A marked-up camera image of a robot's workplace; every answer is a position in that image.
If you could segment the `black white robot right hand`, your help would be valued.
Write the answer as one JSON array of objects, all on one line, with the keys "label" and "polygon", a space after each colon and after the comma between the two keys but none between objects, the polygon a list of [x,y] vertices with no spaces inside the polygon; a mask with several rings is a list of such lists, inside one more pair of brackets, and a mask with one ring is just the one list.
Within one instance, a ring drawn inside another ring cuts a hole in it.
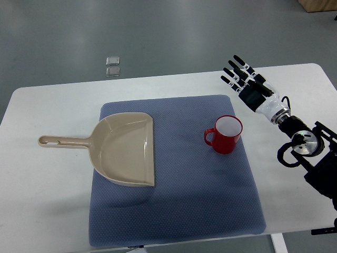
[{"label": "black white robot right hand", "polygon": [[281,124],[291,116],[289,99],[279,92],[239,56],[229,60],[232,69],[224,68],[221,80],[231,87],[253,112],[264,115],[271,123]]}]

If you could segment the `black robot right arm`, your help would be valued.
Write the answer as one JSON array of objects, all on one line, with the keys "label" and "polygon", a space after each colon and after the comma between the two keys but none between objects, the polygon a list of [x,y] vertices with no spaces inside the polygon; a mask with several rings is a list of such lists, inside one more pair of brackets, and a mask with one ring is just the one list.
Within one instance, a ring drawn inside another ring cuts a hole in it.
[{"label": "black robot right arm", "polygon": [[304,179],[321,195],[331,199],[336,208],[336,133],[320,122],[310,129],[301,119],[290,115],[287,107],[276,114],[276,123],[289,138],[277,152],[277,160],[287,168],[302,166],[307,173]]}]

